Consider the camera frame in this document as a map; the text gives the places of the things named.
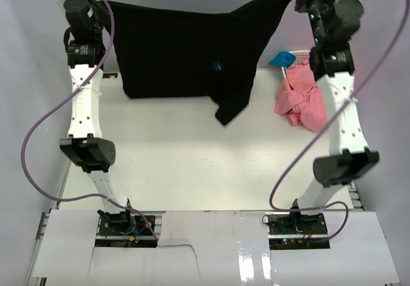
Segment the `black t shirt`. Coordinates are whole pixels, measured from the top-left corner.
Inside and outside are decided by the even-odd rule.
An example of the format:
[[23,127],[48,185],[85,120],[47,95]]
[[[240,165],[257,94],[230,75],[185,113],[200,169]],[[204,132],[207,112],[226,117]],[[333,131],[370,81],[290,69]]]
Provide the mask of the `black t shirt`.
[[127,97],[208,97],[228,125],[249,104],[259,59],[292,0],[252,0],[228,13],[111,2]]

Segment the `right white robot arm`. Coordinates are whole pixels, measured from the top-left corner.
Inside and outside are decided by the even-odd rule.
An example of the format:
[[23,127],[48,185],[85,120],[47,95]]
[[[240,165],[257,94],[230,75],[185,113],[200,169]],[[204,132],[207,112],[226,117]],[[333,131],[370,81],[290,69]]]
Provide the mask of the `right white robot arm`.
[[306,233],[331,198],[379,162],[363,135],[354,97],[355,67],[350,39],[364,13],[358,0],[296,0],[295,11],[307,13],[315,41],[310,69],[320,91],[329,123],[329,154],[314,159],[313,180],[295,200],[300,211],[289,218],[290,228]]

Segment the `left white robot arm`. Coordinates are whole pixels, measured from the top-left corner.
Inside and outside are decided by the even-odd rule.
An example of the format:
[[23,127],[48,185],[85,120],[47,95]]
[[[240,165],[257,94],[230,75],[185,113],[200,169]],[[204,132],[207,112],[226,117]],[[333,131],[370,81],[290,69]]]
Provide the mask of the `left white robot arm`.
[[123,212],[129,206],[110,173],[115,163],[116,149],[112,141],[103,138],[99,122],[100,85],[103,69],[99,66],[105,54],[103,26],[92,0],[65,0],[65,16],[69,22],[66,52],[72,82],[71,122],[67,137],[60,140],[60,149],[71,162],[93,181],[104,195],[100,214],[116,214],[113,226],[122,234],[135,228],[135,218]]

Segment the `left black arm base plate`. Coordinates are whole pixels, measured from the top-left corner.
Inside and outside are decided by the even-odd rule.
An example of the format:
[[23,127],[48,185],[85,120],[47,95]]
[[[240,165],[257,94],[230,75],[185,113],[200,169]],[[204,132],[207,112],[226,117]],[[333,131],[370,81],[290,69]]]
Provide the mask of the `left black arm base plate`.
[[98,210],[99,224],[95,238],[98,248],[156,248],[159,237],[161,219],[158,215],[132,214],[129,210],[111,214]]

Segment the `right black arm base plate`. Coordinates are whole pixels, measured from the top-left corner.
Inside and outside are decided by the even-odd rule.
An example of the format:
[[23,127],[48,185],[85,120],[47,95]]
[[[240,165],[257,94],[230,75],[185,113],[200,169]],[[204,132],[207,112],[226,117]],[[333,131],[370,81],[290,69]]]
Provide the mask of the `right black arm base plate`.
[[261,222],[268,228],[271,251],[329,249],[328,230],[323,214],[265,214]]

